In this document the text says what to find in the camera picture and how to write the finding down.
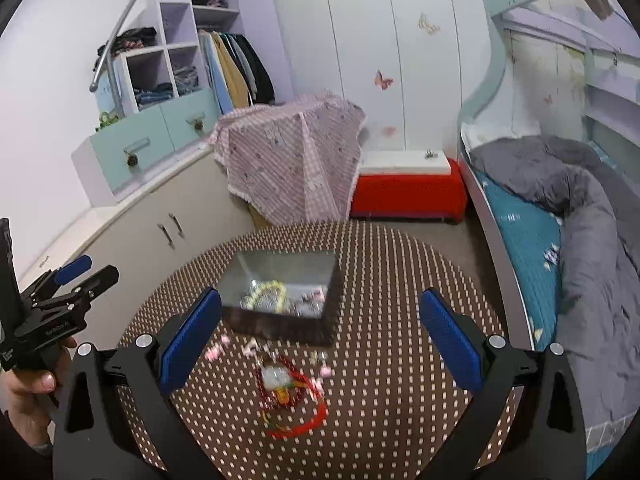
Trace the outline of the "left hand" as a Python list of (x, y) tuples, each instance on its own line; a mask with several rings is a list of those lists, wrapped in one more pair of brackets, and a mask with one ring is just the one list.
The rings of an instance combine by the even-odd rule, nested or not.
[(50, 393), (57, 398), (60, 396), (70, 368), (70, 349), (76, 347), (77, 342), (73, 337), (58, 344), (61, 355), (53, 372), (10, 370), (1, 379), (9, 421), (17, 434), (37, 451), (51, 443), (48, 430), (51, 417), (40, 404), (38, 396), (48, 396)]

